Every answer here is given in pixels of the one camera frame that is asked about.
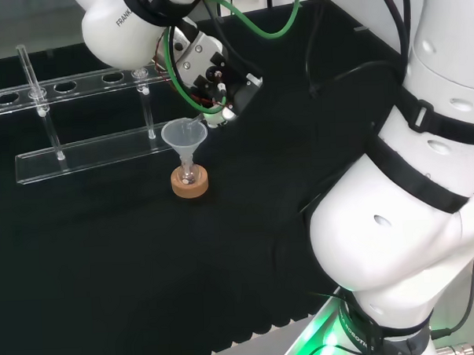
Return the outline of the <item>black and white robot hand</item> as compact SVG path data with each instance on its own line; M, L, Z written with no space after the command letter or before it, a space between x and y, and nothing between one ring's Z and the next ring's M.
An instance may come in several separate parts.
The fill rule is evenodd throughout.
M189 18L171 33L172 68L181 88L195 104L218 110L200 117L211 128L235 120L262 88L261 73L240 62L225 43L206 35Z

